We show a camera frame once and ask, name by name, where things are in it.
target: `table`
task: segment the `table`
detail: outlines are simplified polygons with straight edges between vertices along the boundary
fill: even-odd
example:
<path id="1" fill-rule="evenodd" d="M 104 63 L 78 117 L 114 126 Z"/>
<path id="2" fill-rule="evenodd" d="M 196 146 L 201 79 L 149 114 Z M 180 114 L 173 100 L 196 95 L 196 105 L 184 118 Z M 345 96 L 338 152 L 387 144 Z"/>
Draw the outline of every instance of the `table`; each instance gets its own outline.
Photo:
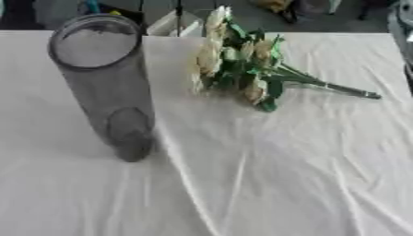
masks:
<path id="1" fill-rule="evenodd" d="M 286 34 L 286 60 L 383 94 L 289 89 L 271 114 L 190 93 L 201 39 L 150 37 L 160 148 L 123 163 L 46 53 L 0 33 L 2 235 L 413 235 L 413 106 L 387 34 Z"/>

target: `green stem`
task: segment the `green stem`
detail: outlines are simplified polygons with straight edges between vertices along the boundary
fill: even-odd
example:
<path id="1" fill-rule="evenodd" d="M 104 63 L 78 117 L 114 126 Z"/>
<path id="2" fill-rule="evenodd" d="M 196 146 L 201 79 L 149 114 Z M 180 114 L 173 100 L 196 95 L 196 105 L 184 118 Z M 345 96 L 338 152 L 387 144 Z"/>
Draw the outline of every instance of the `green stem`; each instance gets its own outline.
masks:
<path id="1" fill-rule="evenodd" d="M 324 82 L 320 79 L 313 78 L 309 75 L 304 75 L 303 73 L 300 73 L 300 75 L 297 73 L 293 73 L 289 70 L 285 70 L 283 68 L 279 69 L 274 69 L 272 70 L 273 72 L 277 73 L 277 79 L 283 81 L 283 82 L 297 82 L 301 84 L 310 84 L 310 85 L 315 85 L 318 87 L 323 87 L 326 89 L 333 89 L 336 91 L 344 92 L 349 95 L 357 96 L 357 97 L 362 97 L 366 99 L 373 99 L 373 100 L 379 100 L 382 98 L 381 95 L 374 93 L 374 92 L 369 92 L 365 90 L 360 90 L 357 88 L 350 88 L 350 87 L 345 87 L 337 84 L 332 84 L 332 83 L 327 83 Z"/>

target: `green leaf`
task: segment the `green leaf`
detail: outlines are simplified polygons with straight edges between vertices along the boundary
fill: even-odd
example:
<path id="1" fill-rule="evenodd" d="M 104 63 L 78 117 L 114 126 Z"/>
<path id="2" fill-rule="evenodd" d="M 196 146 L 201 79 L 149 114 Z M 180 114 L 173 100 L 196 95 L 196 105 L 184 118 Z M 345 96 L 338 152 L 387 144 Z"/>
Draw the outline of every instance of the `green leaf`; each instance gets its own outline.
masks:
<path id="1" fill-rule="evenodd" d="M 246 89 L 249 85 L 251 85 L 251 83 L 254 82 L 255 79 L 255 75 L 254 74 L 249 74 L 249 73 L 244 73 L 241 77 L 240 77 L 240 81 L 238 84 L 238 89 L 239 90 L 244 90 Z"/>
<path id="2" fill-rule="evenodd" d="M 247 37 L 247 33 L 237 24 L 230 22 L 229 26 L 232 30 L 234 30 L 239 37 L 245 39 Z"/>
<path id="3" fill-rule="evenodd" d="M 273 99 L 279 98 L 284 92 L 283 83 L 280 80 L 265 80 L 268 85 L 267 93 Z"/>
<path id="4" fill-rule="evenodd" d="M 263 41 L 266 38 L 266 33 L 262 29 L 248 32 L 248 35 L 254 40 L 255 43 Z"/>
<path id="5" fill-rule="evenodd" d="M 222 76 L 219 77 L 217 83 L 217 89 L 230 89 L 234 84 L 234 75 L 231 72 L 224 72 Z"/>
<path id="6" fill-rule="evenodd" d="M 281 55 L 280 46 L 283 41 L 284 38 L 282 38 L 279 34 L 274 39 L 273 47 L 271 48 L 271 55 L 273 57 L 278 58 Z"/>
<path id="7" fill-rule="evenodd" d="M 276 101 L 273 98 L 267 98 L 258 103 L 257 108 L 264 112 L 273 112 L 277 109 Z"/>

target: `gray floor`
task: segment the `gray floor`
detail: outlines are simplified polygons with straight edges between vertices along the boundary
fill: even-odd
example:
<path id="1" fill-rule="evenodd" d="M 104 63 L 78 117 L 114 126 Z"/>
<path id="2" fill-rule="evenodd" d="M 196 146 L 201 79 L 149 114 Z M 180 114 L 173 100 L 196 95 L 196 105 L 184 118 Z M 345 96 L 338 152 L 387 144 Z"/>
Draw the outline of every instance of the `gray floor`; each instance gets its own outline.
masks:
<path id="1" fill-rule="evenodd" d="M 138 0 L 116 0 L 116 5 L 136 8 Z M 172 8 L 173 0 L 147 0 L 146 12 L 149 23 L 167 14 Z M 201 18 L 207 16 L 212 0 L 183 0 L 185 10 L 195 13 Z M 220 3 L 233 8 L 237 21 L 247 30 L 262 28 L 267 31 L 309 31 L 309 32 L 386 32 L 387 9 L 373 9 L 365 21 L 357 20 L 360 12 L 360 0 L 342 0 L 342 5 L 335 15 L 315 14 L 300 17 L 295 25 L 286 24 L 279 16 L 258 8 L 249 0 L 221 0 Z"/>

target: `white rose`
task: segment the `white rose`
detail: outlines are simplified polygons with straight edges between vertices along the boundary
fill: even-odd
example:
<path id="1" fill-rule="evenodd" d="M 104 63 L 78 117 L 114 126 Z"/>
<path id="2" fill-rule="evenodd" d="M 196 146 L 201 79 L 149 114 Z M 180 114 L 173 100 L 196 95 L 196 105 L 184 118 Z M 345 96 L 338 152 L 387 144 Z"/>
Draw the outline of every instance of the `white rose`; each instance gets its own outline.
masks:
<path id="1" fill-rule="evenodd" d="M 197 56 L 197 64 L 203 75 L 213 77 L 219 71 L 222 64 L 220 55 L 221 45 L 216 41 L 206 39 Z"/>
<path id="2" fill-rule="evenodd" d="M 204 83 L 201 80 L 201 68 L 196 62 L 192 62 L 189 67 L 189 78 L 193 84 L 193 93 L 199 94 L 204 90 Z"/>
<path id="3" fill-rule="evenodd" d="M 249 61 L 254 53 L 254 42 L 248 41 L 241 48 L 242 59 Z"/>
<path id="4" fill-rule="evenodd" d="M 218 28 L 226 18 L 227 10 L 225 6 L 220 6 L 215 11 L 211 12 L 206 21 L 206 31 L 210 32 Z"/>
<path id="5" fill-rule="evenodd" d="M 256 105 L 266 98 L 267 88 L 268 85 L 266 82 L 257 77 L 254 82 L 245 89 L 244 94 L 248 101 Z"/>
<path id="6" fill-rule="evenodd" d="M 232 48 L 228 47 L 225 49 L 225 59 L 228 61 L 237 61 L 238 60 L 238 52 Z"/>

